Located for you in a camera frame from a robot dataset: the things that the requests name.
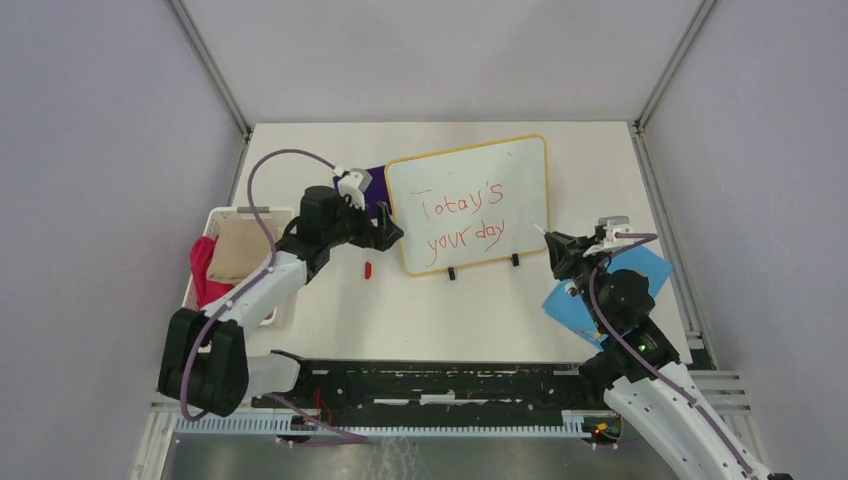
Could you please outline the yellow framed whiteboard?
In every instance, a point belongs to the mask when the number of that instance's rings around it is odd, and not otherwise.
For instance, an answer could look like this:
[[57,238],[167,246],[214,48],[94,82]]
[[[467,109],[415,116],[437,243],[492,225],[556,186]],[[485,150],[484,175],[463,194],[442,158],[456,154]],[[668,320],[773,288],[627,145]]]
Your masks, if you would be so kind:
[[410,275],[537,253],[550,223],[548,148],[538,134],[397,159],[385,167]]

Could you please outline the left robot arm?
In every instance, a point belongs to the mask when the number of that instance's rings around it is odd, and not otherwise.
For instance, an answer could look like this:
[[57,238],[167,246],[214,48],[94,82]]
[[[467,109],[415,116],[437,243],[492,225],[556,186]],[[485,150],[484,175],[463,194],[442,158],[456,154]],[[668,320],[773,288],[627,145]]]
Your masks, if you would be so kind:
[[404,235],[378,201],[371,215],[362,192],[307,188],[300,212],[270,243],[268,256],[245,280],[200,310],[181,308],[170,319],[158,377],[160,394],[179,402],[183,417],[225,417],[244,399],[277,394],[290,407],[306,405],[313,379],[298,357],[247,353],[246,339],[284,300],[328,263],[333,248],[350,244],[385,252]]

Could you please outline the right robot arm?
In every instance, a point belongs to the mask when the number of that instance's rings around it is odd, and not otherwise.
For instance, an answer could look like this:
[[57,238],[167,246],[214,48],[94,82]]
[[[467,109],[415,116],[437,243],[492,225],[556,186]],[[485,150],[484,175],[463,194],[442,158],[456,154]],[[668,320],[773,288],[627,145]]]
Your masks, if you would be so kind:
[[578,369],[585,405],[620,414],[681,479],[786,478],[757,459],[707,401],[650,317],[655,301],[648,278],[609,271],[613,259],[655,234],[599,225],[590,237],[546,231],[543,238],[554,278],[572,283],[605,337],[600,352]]

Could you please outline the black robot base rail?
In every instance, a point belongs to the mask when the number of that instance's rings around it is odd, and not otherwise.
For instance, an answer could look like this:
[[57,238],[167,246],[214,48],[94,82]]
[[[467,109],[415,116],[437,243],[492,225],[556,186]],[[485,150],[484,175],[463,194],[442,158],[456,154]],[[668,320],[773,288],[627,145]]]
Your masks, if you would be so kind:
[[337,427],[534,427],[610,412],[575,363],[305,360],[283,398]]

